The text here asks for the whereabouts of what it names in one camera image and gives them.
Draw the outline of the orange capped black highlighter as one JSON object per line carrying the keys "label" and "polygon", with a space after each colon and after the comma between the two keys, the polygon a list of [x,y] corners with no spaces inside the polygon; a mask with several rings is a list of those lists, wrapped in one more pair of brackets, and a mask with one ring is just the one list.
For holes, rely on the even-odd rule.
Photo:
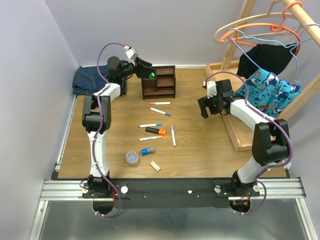
{"label": "orange capped black highlighter", "polygon": [[153,133],[153,134],[158,134],[161,136],[166,135],[166,130],[165,129],[160,129],[160,128],[154,128],[154,127],[146,127],[145,131],[148,133]]}

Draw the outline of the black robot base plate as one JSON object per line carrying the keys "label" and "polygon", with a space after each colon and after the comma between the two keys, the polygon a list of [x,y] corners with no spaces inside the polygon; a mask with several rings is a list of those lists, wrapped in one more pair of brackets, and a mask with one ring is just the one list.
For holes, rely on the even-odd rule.
{"label": "black robot base plate", "polygon": [[229,208],[231,198],[242,202],[258,197],[256,182],[237,183],[232,178],[103,178],[80,183],[82,196],[95,199],[94,209]]}

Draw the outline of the green capped black highlighter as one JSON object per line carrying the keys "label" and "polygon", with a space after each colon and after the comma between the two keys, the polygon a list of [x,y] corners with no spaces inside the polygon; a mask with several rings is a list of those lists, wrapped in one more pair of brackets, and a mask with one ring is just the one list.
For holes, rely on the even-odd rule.
{"label": "green capped black highlighter", "polygon": [[156,74],[154,72],[150,73],[148,76],[149,79],[155,79],[156,78]]}

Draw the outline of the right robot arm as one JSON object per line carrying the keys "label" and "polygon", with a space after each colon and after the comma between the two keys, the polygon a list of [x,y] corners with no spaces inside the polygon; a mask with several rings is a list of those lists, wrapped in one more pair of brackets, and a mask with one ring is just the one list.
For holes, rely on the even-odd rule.
{"label": "right robot arm", "polygon": [[229,79],[204,81],[206,96],[198,99],[201,116],[226,114],[241,120],[253,131],[252,156],[235,171],[230,181],[230,191],[241,196],[256,183],[257,179],[277,163],[292,156],[288,123],[275,120],[253,107],[242,95],[234,94]]}

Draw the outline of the brown wooden desk organizer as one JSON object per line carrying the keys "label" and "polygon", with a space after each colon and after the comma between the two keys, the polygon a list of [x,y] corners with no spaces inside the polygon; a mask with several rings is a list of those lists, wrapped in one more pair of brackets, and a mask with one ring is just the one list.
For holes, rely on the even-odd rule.
{"label": "brown wooden desk organizer", "polygon": [[156,78],[142,78],[142,99],[163,99],[176,97],[176,66],[155,66]]}

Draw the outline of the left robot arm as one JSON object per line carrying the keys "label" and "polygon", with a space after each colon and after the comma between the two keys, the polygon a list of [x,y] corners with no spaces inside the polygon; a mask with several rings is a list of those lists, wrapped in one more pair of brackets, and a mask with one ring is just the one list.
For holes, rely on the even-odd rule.
{"label": "left robot arm", "polygon": [[112,122],[111,103],[124,94],[130,76],[136,75],[140,79],[156,76],[153,65],[139,57],[126,61],[112,56],[107,60],[107,68],[106,85],[98,92],[84,97],[82,110],[82,125],[89,139],[91,156],[86,189],[89,194],[101,198],[109,196],[116,188],[108,179],[106,153],[106,139]]}

